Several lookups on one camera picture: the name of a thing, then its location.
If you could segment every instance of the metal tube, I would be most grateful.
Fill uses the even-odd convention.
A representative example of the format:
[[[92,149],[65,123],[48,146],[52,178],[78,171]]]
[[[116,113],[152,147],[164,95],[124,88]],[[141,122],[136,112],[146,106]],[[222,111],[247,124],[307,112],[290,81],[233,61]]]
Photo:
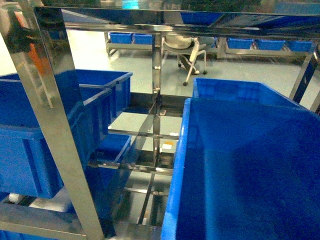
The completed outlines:
[[[311,81],[311,78],[319,65],[320,51],[317,45],[317,42],[312,43],[308,56],[304,60],[300,73],[290,93],[289,98],[297,103],[300,103]]]
[[[102,240],[104,234],[67,118],[75,108],[83,108],[83,100],[61,9],[33,9],[27,0],[19,0],[15,7],[13,12],[5,3],[1,5],[0,32],[81,226],[89,240]],[[0,229],[6,226],[5,221],[0,223]]]
[[[156,114],[153,120],[153,134],[160,135],[161,108],[161,68],[162,68],[162,37],[156,34],[152,37],[152,90],[153,101],[156,104]],[[153,139],[153,162],[156,164],[160,157],[160,139]]]

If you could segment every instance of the chair leg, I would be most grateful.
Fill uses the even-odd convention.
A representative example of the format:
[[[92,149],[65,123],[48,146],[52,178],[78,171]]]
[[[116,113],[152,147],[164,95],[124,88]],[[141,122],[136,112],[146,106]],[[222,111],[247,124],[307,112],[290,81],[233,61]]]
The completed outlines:
[[[180,56],[179,54],[176,55],[177,60],[178,60],[178,67],[181,68],[181,63],[180,63]]]
[[[186,80],[185,80],[185,82],[183,83],[183,86],[187,86],[187,85],[188,85],[188,81],[189,81],[189,78],[191,77],[192,70],[194,69],[194,65],[195,65],[196,59],[197,59],[197,58],[195,58],[195,59],[193,60],[193,62],[191,63],[191,67],[190,67],[190,70],[189,70],[189,72],[188,72],[188,76],[186,77]]]
[[[204,69],[203,69],[203,74],[206,75],[208,71],[206,70],[207,68],[207,52],[204,51]]]

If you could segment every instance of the metal bar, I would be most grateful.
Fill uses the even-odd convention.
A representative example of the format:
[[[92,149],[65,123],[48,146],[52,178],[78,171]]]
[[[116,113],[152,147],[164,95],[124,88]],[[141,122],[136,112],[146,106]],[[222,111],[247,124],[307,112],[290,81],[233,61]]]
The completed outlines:
[[[166,175],[166,176],[172,176],[172,173],[173,173],[172,169],[163,168],[163,167],[153,167],[153,166],[143,166],[143,165],[130,166],[127,164],[121,164],[117,162],[103,162],[102,159],[97,159],[97,161],[99,162],[100,168],[106,168],[106,169],[127,169],[133,172]]]
[[[160,109],[161,109],[161,68],[162,68],[162,36],[152,36],[152,89],[156,114],[153,120],[153,134],[160,134]],[[156,164],[160,158],[160,139],[153,139],[153,162]]]
[[[148,192],[147,189],[137,189],[137,188],[131,188],[131,187],[125,187],[124,190],[132,193],[138,193],[138,194],[146,194]],[[168,197],[168,194],[164,193],[163,191],[151,191],[150,194],[154,196]]]
[[[227,48],[227,38],[226,37],[219,37],[219,47],[218,47],[218,53],[216,58],[217,59],[223,59],[226,57],[226,48]]]
[[[111,134],[123,134],[123,135],[136,135],[138,132],[136,131],[127,131],[121,129],[109,129],[109,133]],[[179,136],[167,135],[167,134],[153,134],[150,132],[141,132],[140,136],[147,138],[159,138],[159,139],[168,139],[168,140],[179,140]]]
[[[104,40],[105,40],[105,49],[106,49],[106,53],[109,55],[110,54],[110,49],[109,49],[109,34],[107,31],[104,32]]]
[[[312,106],[310,108],[311,111],[315,112],[316,114],[320,114],[320,91],[314,99]]]
[[[11,12],[13,14],[10,10],[6,12],[6,4],[15,4],[17,10]],[[61,9],[32,8],[27,0],[2,1],[1,8],[0,21],[8,24],[1,24],[0,32],[81,226],[89,240],[101,240],[104,234],[67,118],[72,110],[83,108],[83,100]],[[10,217],[3,218],[0,229],[8,227],[10,220]],[[46,237],[43,230],[36,229],[37,232],[29,233]]]
[[[152,189],[152,185],[154,184],[154,180],[155,180],[155,174],[151,174],[151,178],[148,184],[148,189],[146,191],[146,195],[145,195],[145,199],[142,205],[142,210],[141,210],[141,214],[138,220],[138,224],[142,224],[145,218],[145,214],[146,214],[146,210],[147,210],[147,206],[148,206],[148,202],[149,202],[149,198],[150,198],[150,194],[151,194],[151,189]]]
[[[116,49],[116,50],[143,50],[143,51],[152,51],[152,45],[148,44],[124,44],[124,43],[106,43],[107,49]]]
[[[315,31],[308,32],[272,32],[257,29],[243,28],[218,28],[207,27],[201,25],[161,25],[161,24],[106,24],[106,23],[87,23],[87,22],[66,22],[67,29],[80,31],[97,31],[97,32],[125,32],[125,33],[141,33],[141,34],[157,34],[163,33],[168,35],[189,35],[189,36],[207,36],[207,37],[223,37],[223,38],[255,38],[255,39],[285,39],[285,40],[306,40],[319,39],[320,36]]]
[[[160,240],[161,227],[119,221],[115,223],[116,236],[110,240]]]
[[[302,58],[307,55],[306,52],[298,52],[298,51],[273,51],[273,50],[259,50],[259,49],[231,49],[227,48],[225,50],[225,54],[227,55],[238,55],[238,56],[254,56],[254,57],[287,57],[287,58]]]
[[[0,226],[4,231],[51,239],[89,239],[86,237],[81,223],[75,214],[16,204],[0,204]]]
[[[294,83],[289,98],[300,103],[311,78],[319,65],[320,51],[317,43],[313,42],[307,57],[301,67],[300,73]]]

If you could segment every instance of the blue plastic crate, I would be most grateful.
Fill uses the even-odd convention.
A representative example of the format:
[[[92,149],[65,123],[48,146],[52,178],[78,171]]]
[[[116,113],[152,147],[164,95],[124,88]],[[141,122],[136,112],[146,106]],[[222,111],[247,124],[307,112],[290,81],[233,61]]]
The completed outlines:
[[[195,78],[192,96],[239,103],[303,108],[267,85],[253,81]]]
[[[319,146],[306,109],[187,99],[161,239],[318,239]]]
[[[312,42],[311,41],[287,41],[286,45],[291,51],[294,51],[294,52],[309,52]]]
[[[264,40],[256,39],[255,44],[260,50],[280,51],[285,44],[285,40]]]
[[[85,168],[98,140],[108,132],[112,92],[108,88],[80,90],[87,98],[84,107],[74,106],[67,117]],[[0,81],[0,111],[0,191],[52,198],[63,183],[20,81]]]
[[[132,72],[76,70],[79,84],[112,89],[111,120],[117,118],[130,104]]]
[[[133,37],[135,44],[152,45],[152,35],[135,33]]]
[[[56,239],[0,230],[0,240],[56,240]]]
[[[107,162],[121,163],[131,145],[131,138],[129,135],[109,134],[95,151],[96,157]],[[107,188],[117,170],[104,167],[99,170],[103,185]]]
[[[110,40],[113,44],[131,44],[133,33],[110,32]]]
[[[228,38],[227,43],[230,49],[250,49],[253,39]]]

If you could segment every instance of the chair seat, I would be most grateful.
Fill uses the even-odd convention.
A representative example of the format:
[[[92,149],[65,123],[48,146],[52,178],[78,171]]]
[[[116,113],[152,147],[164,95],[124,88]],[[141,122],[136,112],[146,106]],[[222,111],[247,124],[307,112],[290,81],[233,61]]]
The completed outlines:
[[[208,45],[206,44],[201,44],[199,46],[199,50],[203,50],[204,48],[208,47]],[[185,48],[185,49],[177,49],[177,48],[172,48],[172,47],[169,47],[166,42],[163,43],[163,48],[164,50],[166,51],[169,51],[169,52],[172,52],[172,53],[175,53],[175,54],[179,54],[179,55],[190,55],[191,52],[193,51],[194,47],[188,47],[188,48]]]

